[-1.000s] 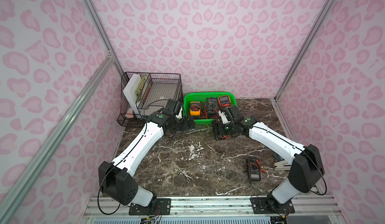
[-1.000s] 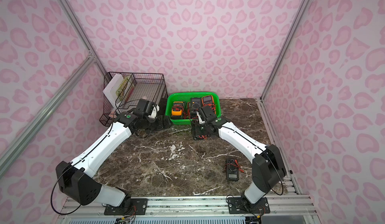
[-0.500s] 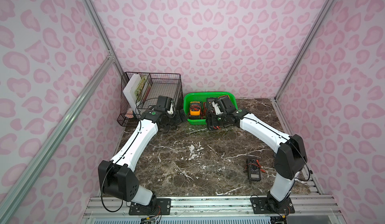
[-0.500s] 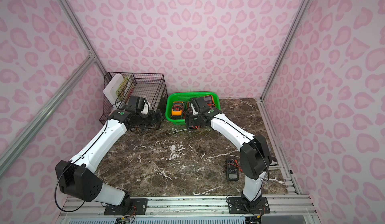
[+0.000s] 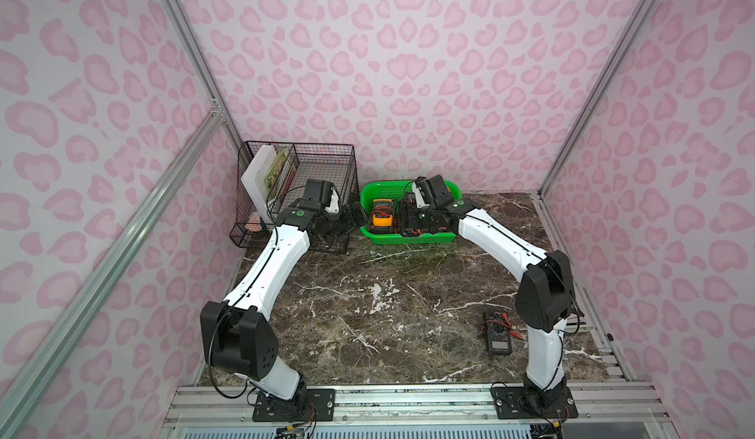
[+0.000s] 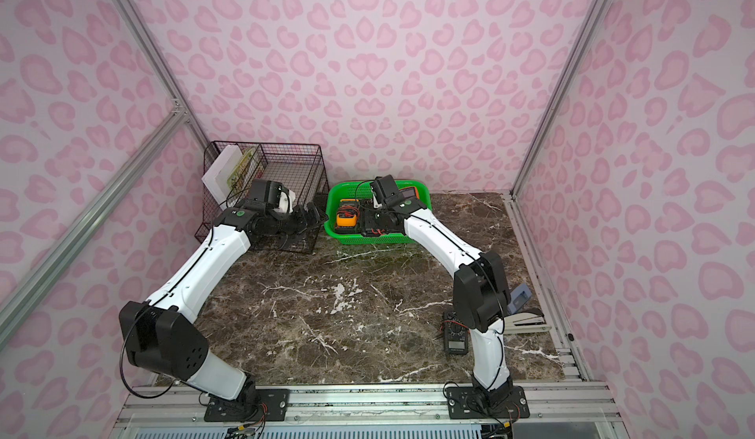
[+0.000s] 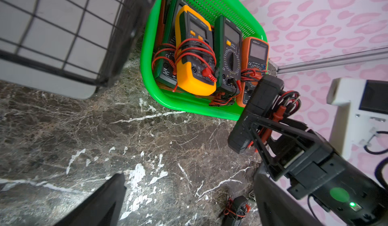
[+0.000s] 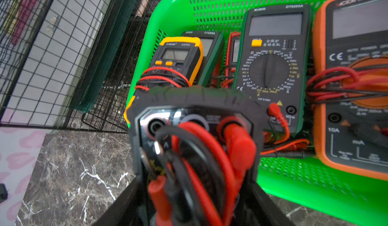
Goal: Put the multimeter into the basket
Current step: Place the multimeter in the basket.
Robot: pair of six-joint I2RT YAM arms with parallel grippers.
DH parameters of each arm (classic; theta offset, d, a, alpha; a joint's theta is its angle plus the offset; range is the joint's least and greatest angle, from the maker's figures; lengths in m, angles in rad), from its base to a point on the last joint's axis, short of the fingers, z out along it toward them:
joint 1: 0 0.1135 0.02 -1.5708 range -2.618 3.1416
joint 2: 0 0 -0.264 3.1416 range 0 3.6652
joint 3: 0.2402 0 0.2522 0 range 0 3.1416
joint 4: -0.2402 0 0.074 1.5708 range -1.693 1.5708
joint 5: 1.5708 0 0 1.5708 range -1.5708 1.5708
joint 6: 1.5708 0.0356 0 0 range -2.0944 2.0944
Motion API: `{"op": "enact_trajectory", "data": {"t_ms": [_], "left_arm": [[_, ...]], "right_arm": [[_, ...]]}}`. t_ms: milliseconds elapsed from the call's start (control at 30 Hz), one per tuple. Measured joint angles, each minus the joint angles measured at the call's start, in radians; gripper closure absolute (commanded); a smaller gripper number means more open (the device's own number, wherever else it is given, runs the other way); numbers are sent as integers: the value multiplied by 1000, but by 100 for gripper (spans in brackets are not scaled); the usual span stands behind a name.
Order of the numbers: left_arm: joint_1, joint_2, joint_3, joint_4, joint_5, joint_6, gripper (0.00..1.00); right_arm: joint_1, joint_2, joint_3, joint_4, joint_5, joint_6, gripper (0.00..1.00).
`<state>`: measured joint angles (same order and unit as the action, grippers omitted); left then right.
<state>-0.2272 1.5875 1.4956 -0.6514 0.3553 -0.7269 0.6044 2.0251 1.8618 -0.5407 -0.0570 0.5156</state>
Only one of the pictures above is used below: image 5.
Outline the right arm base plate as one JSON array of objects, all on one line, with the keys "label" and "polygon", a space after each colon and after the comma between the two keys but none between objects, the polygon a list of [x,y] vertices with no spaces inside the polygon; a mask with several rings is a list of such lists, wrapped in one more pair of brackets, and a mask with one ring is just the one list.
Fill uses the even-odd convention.
[{"label": "right arm base plate", "polygon": [[494,385],[490,393],[498,419],[568,421],[580,413],[567,387],[542,392],[535,387]]}]

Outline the yellow multimeter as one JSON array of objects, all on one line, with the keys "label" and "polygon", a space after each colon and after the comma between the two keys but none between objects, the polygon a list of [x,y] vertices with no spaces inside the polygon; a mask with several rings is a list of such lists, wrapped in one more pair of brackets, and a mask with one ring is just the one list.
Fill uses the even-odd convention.
[{"label": "yellow multimeter", "polygon": [[368,224],[369,231],[372,234],[394,234],[396,221],[395,204],[392,199],[377,198],[373,200],[370,221]]}]

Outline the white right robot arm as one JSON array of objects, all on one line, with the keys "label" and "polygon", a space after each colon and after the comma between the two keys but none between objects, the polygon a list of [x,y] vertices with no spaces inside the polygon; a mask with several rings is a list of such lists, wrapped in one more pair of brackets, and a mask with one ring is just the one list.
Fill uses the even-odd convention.
[{"label": "white right robot arm", "polygon": [[519,283],[514,305],[527,326],[525,386],[546,397],[562,393],[566,325],[578,311],[569,257],[526,242],[473,201],[454,197],[442,176],[419,178],[411,191],[430,229],[446,228],[473,242]]}]

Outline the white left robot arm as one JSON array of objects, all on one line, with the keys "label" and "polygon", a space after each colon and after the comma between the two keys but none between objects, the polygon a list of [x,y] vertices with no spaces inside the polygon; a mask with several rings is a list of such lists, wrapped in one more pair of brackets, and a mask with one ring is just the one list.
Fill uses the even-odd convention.
[{"label": "white left robot arm", "polygon": [[277,216],[269,242],[247,275],[223,301],[209,301],[202,309],[208,368],[235,374],[273,400],[303,403],[302,376],[279,356],[269,324],[274,304],[312,242],[334,244],[366,223],[357,199],[341,197],[333,183],[308,180],[304,195]]}]

